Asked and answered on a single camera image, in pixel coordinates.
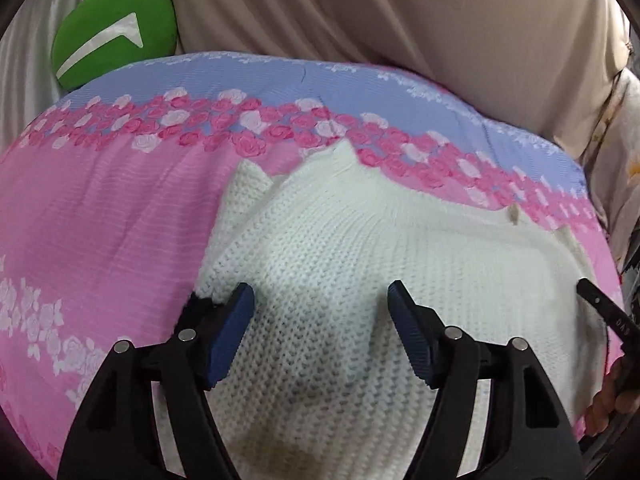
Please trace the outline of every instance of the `green cushion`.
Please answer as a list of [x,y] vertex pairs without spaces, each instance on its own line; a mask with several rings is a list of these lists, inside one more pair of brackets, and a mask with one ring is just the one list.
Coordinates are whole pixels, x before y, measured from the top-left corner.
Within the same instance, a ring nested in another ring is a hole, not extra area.
[[176,40],[171,0],[85,0],[60,25],[51,62],[60,85],[73,90],[126,64],[170,56]]

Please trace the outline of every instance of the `white knit sweater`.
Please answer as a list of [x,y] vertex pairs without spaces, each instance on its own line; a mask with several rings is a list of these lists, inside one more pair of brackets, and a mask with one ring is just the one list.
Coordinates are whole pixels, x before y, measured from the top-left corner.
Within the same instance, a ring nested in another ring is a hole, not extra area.
[[[593,279],[568,230],[550,234],[519,208],[485,211],[405,189],[361,166],[347,142],[279,182],[242,162],[196,289],[216,302],[238,282],[256,292],[229,376],[208,397],[238,472],[402,478],[435,392],[414,376],[389,317],[393,280],[478,340],[525,337],[575,420],[600,387],[606,344],[597,315],[575,299],[582,276]],[[464,471],[481,448],[487,386]]]

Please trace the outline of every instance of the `mattress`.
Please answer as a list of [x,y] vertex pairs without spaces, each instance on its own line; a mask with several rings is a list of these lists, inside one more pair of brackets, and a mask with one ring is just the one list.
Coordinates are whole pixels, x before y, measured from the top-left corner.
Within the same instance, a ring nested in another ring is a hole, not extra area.
[[[229,52],[130,65],[63,98],[0,155],[0,406],[47,471],[113,343],[172,332],[238,163],[289,174],[343,138],[408,188],[568,225],[622,304],[581,168],[431,82]],[[619,354],[611,339],[609,363]]]

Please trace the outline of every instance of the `silver screw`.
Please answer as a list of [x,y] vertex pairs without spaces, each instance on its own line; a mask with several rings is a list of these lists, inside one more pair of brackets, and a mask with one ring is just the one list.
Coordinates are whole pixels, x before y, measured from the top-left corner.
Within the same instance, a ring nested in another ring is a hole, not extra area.
[[511,341],[511,344],[513,345],[513,347],[516,350],[526,350],[527,348],[529,348],[529,343],[527,343],[523,338],[521,337],[515,337],[513,338],[513,341]]
[[113,351],[116,352],[116,354],[124,354],[124,352],[129,350],[130,346],[131,346],[131,343],[123,339],[121,341],[118,341],[115,345],[113,345]]
[[180,330],[178,334],[178,339],[180,341],[191,341],[196,337],[196,331],[193,328],[185,328],[184,330]]
[[447,326],[446,329],[444,329],[444,335],[449,339],[453,339],[453,341],[457,341],[462,337],[462,330],[457,326]]

